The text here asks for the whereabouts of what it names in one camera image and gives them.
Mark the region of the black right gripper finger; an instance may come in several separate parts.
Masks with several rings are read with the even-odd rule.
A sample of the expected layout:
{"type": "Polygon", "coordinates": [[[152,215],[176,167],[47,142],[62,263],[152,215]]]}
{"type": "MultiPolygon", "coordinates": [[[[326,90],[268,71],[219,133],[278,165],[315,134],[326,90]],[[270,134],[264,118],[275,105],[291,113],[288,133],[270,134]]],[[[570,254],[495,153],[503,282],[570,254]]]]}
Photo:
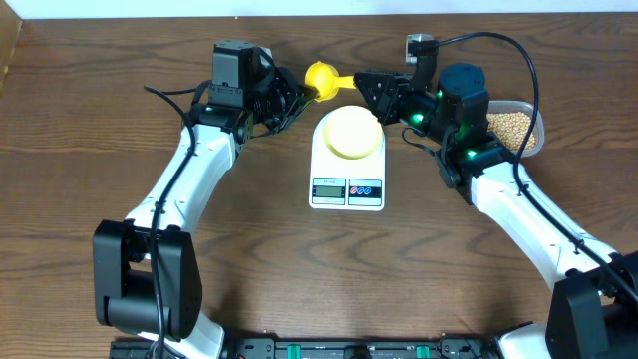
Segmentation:
{"type": "Polygon", "coordinates": [[[396,105],[397,94],[398,89],[395,86],[370,87],[363,90],[363,98],[368,109],[381,125],[393,125],[399,121],[396,105]]]}
{"type": "Polygon", "coordinates": [[[401,72],[356,72],[354,83],[361,93],[373,93],[380,90],[388,90],[405,84],[409,84],[413,75],[401,72]]]}

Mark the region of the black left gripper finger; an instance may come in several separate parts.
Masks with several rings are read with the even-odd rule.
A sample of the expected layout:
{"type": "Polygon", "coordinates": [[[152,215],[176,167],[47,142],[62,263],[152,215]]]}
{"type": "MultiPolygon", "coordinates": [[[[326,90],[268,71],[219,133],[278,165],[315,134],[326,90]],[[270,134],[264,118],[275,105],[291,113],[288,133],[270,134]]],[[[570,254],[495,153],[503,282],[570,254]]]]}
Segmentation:
{"type": "Polygon", "coordinates": [[[292,100],[314,100],[315,89],[301,84],[285,67],[277,67],[279,88],[283,94],[292,100]]]}
{"type": "Polygon", "coordinates": [[[271,102],[271,119],[268,129],[271,133],[288,130],[296,119],[316,99],[316,92],[286,93],[271,102]]]}

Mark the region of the yellow plastic measuring scoop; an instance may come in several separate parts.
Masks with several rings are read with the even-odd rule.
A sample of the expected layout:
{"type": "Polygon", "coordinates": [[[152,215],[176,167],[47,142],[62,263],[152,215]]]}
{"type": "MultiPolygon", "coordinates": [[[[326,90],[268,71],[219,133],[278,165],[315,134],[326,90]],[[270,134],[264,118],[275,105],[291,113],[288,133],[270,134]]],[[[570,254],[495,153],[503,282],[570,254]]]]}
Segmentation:
{"type": "Polygon", "coordinates": [[[316,102],[333,99],[340,89],[355,89],[353,76],[340,76],[338,71],[329,64],[317,61],[312,64],[305,74],[305,85],[317,91],[316,102]]]}

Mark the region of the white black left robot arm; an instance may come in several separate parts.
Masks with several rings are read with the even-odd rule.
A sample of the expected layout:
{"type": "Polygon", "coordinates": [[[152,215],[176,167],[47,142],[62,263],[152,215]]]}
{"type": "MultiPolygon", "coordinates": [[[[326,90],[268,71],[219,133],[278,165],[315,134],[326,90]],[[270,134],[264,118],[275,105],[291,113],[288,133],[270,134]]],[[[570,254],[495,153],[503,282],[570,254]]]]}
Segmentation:
{"type": "Polygon", "coordinates": [[[287,130],[318,92],[274,63],[269,49],[237,40],[213,48],[212,77],[188,89],[174,155],[145,199],[93,236],[100,324],[142,337],[114,343],[113,358],[217,358],[224,330],[201,310],[193,236],[211,195],[253,128],[287,130]]]}

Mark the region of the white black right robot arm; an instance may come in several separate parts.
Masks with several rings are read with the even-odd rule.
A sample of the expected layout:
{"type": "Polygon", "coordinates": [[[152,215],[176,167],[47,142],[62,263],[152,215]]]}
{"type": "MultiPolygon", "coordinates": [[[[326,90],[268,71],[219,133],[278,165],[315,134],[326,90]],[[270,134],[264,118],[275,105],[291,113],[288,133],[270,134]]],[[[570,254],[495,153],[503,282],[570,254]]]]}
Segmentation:
{"type": "Polygon", "coordinates": [[[545,324],[497,334],[500,358],[633,358],[637,354],[637,257],[578,226],[528,176],[521,152],[488,127],[481,68],[437,65],[440,42],[409,36],[413,74],[358,72],[355,87],[384,125],[403,123],[432,141],[449,188],[495,221],[524,252],[552,298],[545,324]]]}

